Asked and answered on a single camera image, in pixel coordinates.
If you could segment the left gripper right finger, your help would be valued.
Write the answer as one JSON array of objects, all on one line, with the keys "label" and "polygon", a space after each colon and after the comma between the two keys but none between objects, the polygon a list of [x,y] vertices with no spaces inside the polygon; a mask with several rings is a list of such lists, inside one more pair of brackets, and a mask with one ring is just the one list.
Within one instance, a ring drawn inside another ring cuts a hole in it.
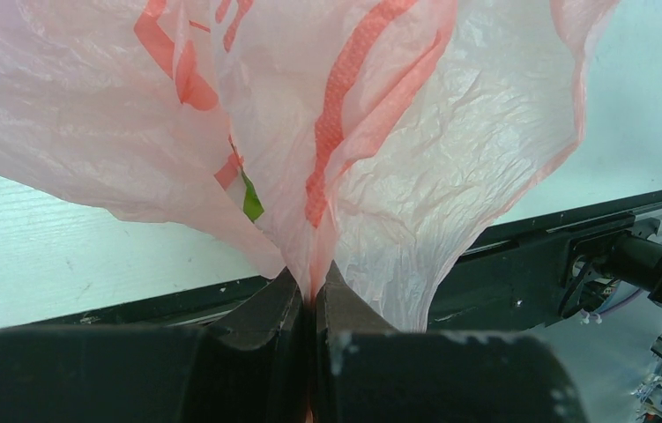
[{"label": "left gripper right finger", "polygon": [[405,332],[332,265],[314,299],[317,422],[584,422],[548,344],[519,332]]}]

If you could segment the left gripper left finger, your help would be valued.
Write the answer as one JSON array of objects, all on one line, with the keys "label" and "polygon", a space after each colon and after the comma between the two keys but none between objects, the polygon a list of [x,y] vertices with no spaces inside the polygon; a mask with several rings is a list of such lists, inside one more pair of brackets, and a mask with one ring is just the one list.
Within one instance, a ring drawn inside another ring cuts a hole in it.
[{"label": "left gripper left finger", "polygon": [[0,330],[0,422],[301,422],[303,350],[288,272],[208,325]]}]

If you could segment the pink plastic bag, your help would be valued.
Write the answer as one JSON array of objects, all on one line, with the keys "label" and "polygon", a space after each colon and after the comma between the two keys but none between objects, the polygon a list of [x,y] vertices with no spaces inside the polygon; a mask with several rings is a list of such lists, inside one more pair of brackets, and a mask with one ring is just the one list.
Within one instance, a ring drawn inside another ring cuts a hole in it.
[{"label": "pink plastic bag", "polygon": [[585,133],[614,1],[0,1],[0,175],[332,265],[423,330],[455,262]]}]

